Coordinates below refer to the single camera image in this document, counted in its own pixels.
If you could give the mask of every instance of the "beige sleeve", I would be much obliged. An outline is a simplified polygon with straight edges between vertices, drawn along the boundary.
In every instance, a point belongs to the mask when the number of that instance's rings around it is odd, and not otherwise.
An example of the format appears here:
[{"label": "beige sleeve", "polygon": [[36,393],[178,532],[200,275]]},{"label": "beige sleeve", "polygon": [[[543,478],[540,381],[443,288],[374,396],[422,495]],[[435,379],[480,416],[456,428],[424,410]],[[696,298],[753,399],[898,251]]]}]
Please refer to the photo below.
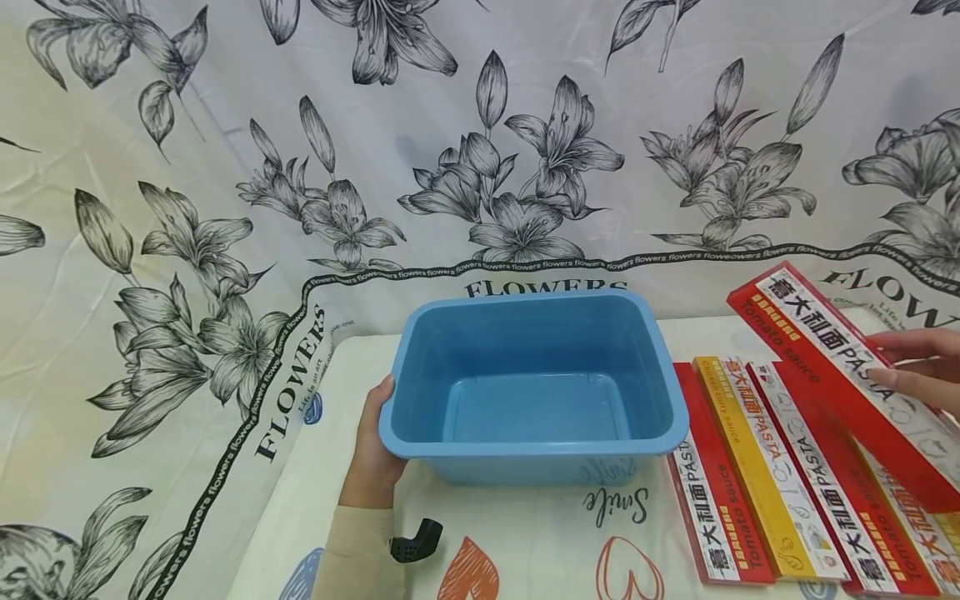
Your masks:
[{"label": "beige sleeve", "polygon": [[311,600],[403,600],[403,566],[390,556],[392,510],[338,506]]}]

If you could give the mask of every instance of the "tablecloth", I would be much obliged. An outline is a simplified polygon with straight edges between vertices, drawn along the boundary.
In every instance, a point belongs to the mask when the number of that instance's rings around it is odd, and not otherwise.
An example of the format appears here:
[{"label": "tablecloth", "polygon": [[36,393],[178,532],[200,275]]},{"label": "tablecloth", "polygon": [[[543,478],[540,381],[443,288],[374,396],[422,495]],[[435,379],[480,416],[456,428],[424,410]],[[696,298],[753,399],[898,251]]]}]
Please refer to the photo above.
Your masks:
[{"label": "tablecloth", "polygon": [[[866,332],[875,317],[848,316]],[[738,317],[660,321],[674,361],[698,355],[773,360]],[[398,335],[355,337],[335,350],[320,385],[320,420],[304,426],[252,536],[229,600],[309,597],[326,533],[353,450],[367,390],[390,370]],[[571,488],[449,486],[412,462],[397,487],[397,534],[420,520],[444,526],[437,553],[409,566],[412,600],[830,600],[837,586],[781,583],[769,588],[704,586],[698,578],[665,459],[637,465],[627,486],[606,486],[598,465]]]}]

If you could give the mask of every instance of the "hand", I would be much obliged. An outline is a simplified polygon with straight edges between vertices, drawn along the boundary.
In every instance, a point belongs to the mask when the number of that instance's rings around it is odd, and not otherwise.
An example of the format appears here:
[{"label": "hand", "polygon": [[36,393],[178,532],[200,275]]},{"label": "hand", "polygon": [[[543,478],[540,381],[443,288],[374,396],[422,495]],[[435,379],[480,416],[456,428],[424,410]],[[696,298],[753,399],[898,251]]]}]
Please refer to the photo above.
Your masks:
[{"label": "hand", "polygon": [[397,458],[380,440],[380,409],[394,392],[394,378],[387,375],[367,393],[353,460],[340,492],[340,504],[357,508],[389,509],[394,506],[394,487],[407,461]]},{"label": "hand", "polygon": [[875,383],[960,417],[960,333],[913,329],[886,331],[869,339],[897,365],[871,369],[868,375]]}]

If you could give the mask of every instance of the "black clip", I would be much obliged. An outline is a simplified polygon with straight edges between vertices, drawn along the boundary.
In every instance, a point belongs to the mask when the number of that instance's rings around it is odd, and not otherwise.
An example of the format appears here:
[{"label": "black clip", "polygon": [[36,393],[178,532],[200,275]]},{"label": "black clip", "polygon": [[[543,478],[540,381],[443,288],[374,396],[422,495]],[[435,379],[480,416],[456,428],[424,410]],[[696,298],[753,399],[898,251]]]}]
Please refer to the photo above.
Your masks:
[{"label": "black clip", "polygon": [[409,538],[393,538],[390,540],[390,555],[401,564],[415,563],[432,556],[437,551],[440,535],[444,527],[435,520],[425,518],[420,522],[417,536]]}]

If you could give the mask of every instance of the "floral backdrop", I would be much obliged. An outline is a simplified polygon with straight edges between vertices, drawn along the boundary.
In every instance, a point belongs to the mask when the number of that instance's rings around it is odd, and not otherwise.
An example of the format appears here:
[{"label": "floral backdrop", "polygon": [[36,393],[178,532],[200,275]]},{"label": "floral backdrop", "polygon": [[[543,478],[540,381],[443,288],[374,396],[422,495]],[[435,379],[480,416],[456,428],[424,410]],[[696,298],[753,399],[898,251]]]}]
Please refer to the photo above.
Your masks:
[{"label": "floral backdrop", "polygon": [[955,326],[958,13],[4,3],[0,596],[226,596],[333,347],[424,301],[789,259]]}]

